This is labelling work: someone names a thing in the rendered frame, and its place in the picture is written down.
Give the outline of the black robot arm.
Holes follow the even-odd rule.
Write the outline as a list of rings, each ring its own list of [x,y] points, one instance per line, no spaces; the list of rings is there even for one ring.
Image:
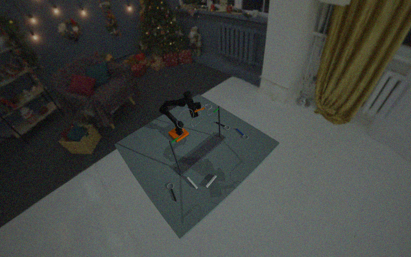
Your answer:
[[[184,107],[185,104],[186,104],[186,100],[189,100],[191,98],[192,98],[191,92],[187,91],[187,92],[184,93],[184,98],[179,99],[179,100],[175,100],[175,101],[165,101],[164,104],[161,106],[161,108],[159,110],[162,114],[167,115],[174,122],[175,127],[176,127],[175,131],[176,131],[177,135],[181,135],[183,133],[181,128],[183,127],[184,124],[183,124],[182,121],[177,121],[175,116],[172,113],[169,112],[167,106],[178,105],[178,106]],[[193,104],[195,105],[196,109],[201,108],[201,103],[200,102],[195,102],[195,103],[193,102]]]

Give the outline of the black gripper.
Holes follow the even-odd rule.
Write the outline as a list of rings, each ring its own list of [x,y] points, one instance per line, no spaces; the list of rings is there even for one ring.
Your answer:
[[[194,110],[196,110],[196,108],[195,108],[195,105],[193,104],[193,99],[189,99],[189,100],[186,100],[186,104],[188,105],[188,108],[189,108],[189,111],[190,111],[190,114],[191,114],[191,117],[192,118],[194,118],[194,117],[197,117],[198,116],[198,113],[197,112],[194,112]],[[190,110],[191,109],[191,110]],[[193,111],[193,112],[192,112]],[[193,114],[194,114],[194,116],[193,116]]]

